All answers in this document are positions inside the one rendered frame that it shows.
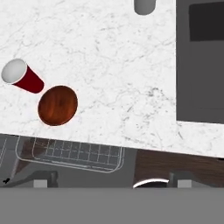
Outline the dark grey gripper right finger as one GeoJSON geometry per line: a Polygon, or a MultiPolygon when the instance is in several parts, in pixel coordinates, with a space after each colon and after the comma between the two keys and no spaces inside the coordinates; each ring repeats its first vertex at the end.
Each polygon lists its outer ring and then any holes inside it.
{"type": "Polygon", "coordinates": [[[169,176],[169,187],[172,188],[208,188],[215,187],[214,184],[202,182],[187,171],[171,172],[169,176]]]}

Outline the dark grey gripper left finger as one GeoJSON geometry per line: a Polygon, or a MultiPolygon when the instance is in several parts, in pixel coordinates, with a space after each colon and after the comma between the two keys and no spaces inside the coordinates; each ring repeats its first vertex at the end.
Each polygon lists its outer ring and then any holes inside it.
{"type": "Polygon", "coordinates": [[[35,171],[29,176],[27,176],[26,178],[6,184],[5,187],[20,186],[24,183],[34,181],[34,180],[45,180],[48,187],[57,188],[58,187],[58,172],[57,171],[35,171]]]}

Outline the grey dishwasher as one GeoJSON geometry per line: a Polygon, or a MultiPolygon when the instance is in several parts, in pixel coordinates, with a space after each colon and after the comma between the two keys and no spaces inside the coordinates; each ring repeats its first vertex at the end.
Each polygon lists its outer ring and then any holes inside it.
{"type": "MultiPolygon", "coordinates": [[[[0,134],[0,187],[24,179],[35,171],[57,171],[58,188],[131,187],[137,151],[125,149],[122,168],[112,173],[84,171],[47,164],[20,161],[16,155],[19,136],[0,134]]],[[[48,187],[45,180],[34,180],[15,187],[48,187]]]]}

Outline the brown wooden bowl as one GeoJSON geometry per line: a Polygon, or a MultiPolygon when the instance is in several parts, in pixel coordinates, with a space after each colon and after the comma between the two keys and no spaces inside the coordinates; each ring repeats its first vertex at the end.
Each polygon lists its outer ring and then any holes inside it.
{"type": "Polygon", "coordinates": [[[47,90],[38,103],[40,120],[50,126],[69,122],[78,108],[76,93],[67,86],[55,86],[47,90]]]}

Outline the red cup with white inside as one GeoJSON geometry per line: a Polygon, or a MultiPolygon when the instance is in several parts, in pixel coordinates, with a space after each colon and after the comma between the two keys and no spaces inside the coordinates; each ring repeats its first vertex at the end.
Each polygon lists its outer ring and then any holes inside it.
{"type": "Polygon", "coordinates": [[[6,63],[1,78],[5,83],[33,94],[40,93],[45,85],[23,59],[12,59],[6,63]]]}

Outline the dark wooden cupboard front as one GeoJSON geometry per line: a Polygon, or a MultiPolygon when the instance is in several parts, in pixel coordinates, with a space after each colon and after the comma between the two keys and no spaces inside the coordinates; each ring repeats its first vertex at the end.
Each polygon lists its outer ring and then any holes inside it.
{"type": "Polygon", "coordinates": [[[224,187],[224,158],[138,150],[134,183],[143,179],[168,179],[171,172],[190,172],[197,180],[224,187]]]}

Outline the grey cylindrical container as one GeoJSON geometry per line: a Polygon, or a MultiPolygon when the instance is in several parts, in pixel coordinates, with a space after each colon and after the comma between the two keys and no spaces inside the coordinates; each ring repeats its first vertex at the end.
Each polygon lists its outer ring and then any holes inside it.
{"type": "Polygon", "coordinates": [[[156,0],[134,0],[134,10],[138,15],[149,15],[156,8],[156,0]]]}

